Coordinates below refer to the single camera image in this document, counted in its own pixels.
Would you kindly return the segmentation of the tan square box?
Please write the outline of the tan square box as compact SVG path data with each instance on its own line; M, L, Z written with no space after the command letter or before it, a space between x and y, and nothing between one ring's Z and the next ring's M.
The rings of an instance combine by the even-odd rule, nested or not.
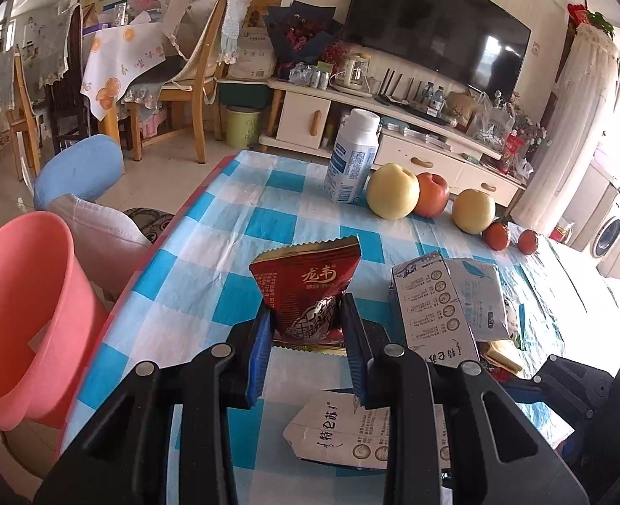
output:
M515 347L512 340L498 340L479 342L481 356L493 365L507 370L511 374L519 375L523 370L521 351Z

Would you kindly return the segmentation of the white milk carton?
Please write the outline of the white milk carton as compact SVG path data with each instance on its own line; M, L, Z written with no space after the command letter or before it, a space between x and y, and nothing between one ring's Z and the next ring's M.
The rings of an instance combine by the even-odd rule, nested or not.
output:
M284 429L300 460L382 470L387 467L390 408L366 409L351 392L321 391Z

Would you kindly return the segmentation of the dark blue milk carton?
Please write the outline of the dark blue milk carton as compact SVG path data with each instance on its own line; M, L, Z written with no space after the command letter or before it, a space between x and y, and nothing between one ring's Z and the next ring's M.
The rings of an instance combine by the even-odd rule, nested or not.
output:
M392 268L407 347L431 364L457 368L480 360L446 260L439 251Z

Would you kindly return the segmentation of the white cleaning wipes pack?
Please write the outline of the white cleaning wipes pack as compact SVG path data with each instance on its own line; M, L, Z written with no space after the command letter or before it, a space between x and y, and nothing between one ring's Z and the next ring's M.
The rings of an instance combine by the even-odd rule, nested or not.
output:
M446 260L464 316L476 342L510 339L505 301L496 267L479 260Z

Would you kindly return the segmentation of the dark red nut packet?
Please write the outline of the dark red nut packet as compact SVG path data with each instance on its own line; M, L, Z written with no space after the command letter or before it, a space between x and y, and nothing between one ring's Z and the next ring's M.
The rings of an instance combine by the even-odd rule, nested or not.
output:
M310 350L340 347L341 297L360 260L359 238L354 235L258 255L249 271L273 312L276 343Z

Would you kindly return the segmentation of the checkered blue tablecloth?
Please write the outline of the checkered blue tablecloth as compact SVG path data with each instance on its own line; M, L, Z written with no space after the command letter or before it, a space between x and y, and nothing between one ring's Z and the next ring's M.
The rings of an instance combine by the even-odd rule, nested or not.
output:
M530 257L491 252L447 215L387 221L365 203L337 205L322 165L245 151L184 204L149 262L120 299L72 406L63 438L74 439L122 378L140 361L181 364L222 342L254 317L262 300L249 266L262 252L355 236L361 259L350 290L362 317L393 336L388 288L398 263L438 251L495 265L521 319L528 372L550 354L581 359L587 315L560 254L542 243ZM238 497L244 504L377 504L383 476L299 460L282 433L321 390L350 385L348 365L332 354L274 349L263 393L249 410L231 410L230 438Z

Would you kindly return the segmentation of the pink plastic bucket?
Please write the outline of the pink plastic bucket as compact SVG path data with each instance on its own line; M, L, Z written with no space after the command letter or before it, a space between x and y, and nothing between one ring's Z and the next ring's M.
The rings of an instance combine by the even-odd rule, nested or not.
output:
M108 312L50 212L0 228L0 431L60 429Z

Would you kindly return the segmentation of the tangerine with leaf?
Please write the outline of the tangerine with leaf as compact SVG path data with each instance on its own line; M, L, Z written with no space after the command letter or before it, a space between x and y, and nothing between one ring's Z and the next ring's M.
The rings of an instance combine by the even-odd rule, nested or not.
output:
M496 252L503 252L510 245L511 233L504 220L496 220L483 230L482 238L490 249Z

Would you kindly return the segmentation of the small tangerine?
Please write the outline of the small tangerine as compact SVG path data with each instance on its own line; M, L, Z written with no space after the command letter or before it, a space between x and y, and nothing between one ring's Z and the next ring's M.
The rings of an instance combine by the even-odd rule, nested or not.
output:
M524 255L534 254L538 249L538 235L534 230L523 230L518 238L519 251Z

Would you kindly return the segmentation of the white cushioned seat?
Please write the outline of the white cushioned seat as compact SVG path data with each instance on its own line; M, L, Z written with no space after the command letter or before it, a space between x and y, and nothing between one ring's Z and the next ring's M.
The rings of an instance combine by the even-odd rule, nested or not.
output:
M152 246L133 220L72 194L52 199L47 210L69 227L87 278L104 292L122 294Z

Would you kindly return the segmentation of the yellow pear right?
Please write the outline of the yellow pear right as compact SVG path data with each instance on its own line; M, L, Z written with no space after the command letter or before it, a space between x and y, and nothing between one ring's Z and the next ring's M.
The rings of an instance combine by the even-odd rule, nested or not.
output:
M494 221L496 203L490 195L477 189L465 189L454 200L451 219L464 233L478 235Z

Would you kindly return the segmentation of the yellow pear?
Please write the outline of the yellow pear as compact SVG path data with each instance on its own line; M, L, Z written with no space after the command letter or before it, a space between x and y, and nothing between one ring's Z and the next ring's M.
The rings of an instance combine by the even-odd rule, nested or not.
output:
M477 189L465 189L454 200L451 219L464 233L478 235L494 221L496 203L490 195Z
M399 220L415 209L419 199L417 177L399 164L387 163L368 180L369 209L385 220Z

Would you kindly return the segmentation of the white washing machine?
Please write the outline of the white washing machine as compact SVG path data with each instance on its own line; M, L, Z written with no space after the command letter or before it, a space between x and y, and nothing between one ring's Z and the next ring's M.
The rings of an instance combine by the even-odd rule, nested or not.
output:
M620 241L620 203L613 202L608 213L600 220L589 240L588 253L594 262L600 263Z

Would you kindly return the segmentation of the red apple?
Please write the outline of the red apple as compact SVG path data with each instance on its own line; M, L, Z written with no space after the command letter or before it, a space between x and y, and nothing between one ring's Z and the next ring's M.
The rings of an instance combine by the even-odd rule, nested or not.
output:
M433 219L446 209L449 198L448 183L441 175L431 172L420 173L417 180L419 196L414 213L422 218Z

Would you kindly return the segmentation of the yellow pear left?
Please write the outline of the yellow pear left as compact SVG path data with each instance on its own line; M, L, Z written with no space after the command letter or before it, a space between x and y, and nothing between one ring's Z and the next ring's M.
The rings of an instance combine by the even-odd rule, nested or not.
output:
M417 177L399 164L387 163L368 180L369 209L385 220L399 220L415 209L419 199Z

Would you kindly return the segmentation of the blue cushioned stool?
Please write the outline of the blue cushioned stool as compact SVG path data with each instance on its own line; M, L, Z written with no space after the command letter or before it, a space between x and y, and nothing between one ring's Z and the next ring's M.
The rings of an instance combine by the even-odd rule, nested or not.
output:
M109 136L77 141L48 161L35 181L34 209L45 211L53 199L72 194L96 201L116 185L124 173L124 156Z

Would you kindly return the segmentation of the white plastic bottle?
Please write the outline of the white plastic bottle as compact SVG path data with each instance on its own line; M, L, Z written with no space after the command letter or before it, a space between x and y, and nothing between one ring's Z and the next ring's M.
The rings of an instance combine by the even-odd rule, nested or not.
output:
M353 108L337 133L324 187L336 204L352 203L365 186L378 151L381 119L373 112Z

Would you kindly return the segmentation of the light wooden chair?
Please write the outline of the light wooden chair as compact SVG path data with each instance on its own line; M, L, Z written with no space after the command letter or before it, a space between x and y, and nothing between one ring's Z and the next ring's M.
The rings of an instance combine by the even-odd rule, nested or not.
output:
M18 47L7 50L0 58L0 94L0 104L10 128L16 175L22 181L23 168L26 167L29 177L37 177L42 170L39 126L29 97Z

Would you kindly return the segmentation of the dark wooden chair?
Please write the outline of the dark wooden chair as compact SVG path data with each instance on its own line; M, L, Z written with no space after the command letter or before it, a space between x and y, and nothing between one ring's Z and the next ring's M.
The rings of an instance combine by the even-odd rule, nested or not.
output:
M54 154L90 137L90 108L82 90L82 6L56 16L40 61L39 85L47 100Z

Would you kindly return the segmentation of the green waste bin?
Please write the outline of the green waste bin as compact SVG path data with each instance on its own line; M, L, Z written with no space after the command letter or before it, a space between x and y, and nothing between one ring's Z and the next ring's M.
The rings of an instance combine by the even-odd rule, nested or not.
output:
M261 116L259 109L228 106L225 115L225 141L230 147L245 149L257 142Z

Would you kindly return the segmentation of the dining table orange cloth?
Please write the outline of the dining table orange cloth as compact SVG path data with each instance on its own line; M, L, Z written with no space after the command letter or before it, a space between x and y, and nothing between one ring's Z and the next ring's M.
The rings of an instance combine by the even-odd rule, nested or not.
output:
M160 86L183 69L185 59L162 32L162 25L142 13L128 25L108 27L92 35L80 92L100 122L126 109L130 138L141 146L142 109L155 109Z

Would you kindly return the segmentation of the wooden chair with cover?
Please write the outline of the wooden chair with cover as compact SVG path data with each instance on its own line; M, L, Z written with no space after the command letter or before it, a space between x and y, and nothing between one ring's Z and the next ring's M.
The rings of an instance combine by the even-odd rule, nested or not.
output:
M236 59L240 28L249 3L250 0L193 1L178 23L188 26L196 17L205 21L191 53L183 53L180 42L174 39L174 55L141 74L127 88L124 103L130 112L135 161L141 161L144 146L160 143L183 131L187 115L191 116L196 159L200 163L207 161L204 108L216 103L217 80L225 66ZM145 135L141 128L142 112L146 109L157 113L163 108L168 113L168 130Z

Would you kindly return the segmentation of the black television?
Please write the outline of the black television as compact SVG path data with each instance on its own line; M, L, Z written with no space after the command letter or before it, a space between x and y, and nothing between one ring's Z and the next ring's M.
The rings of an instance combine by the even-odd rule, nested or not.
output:
M351 0L343 38L508 99L530 30L490 0Z

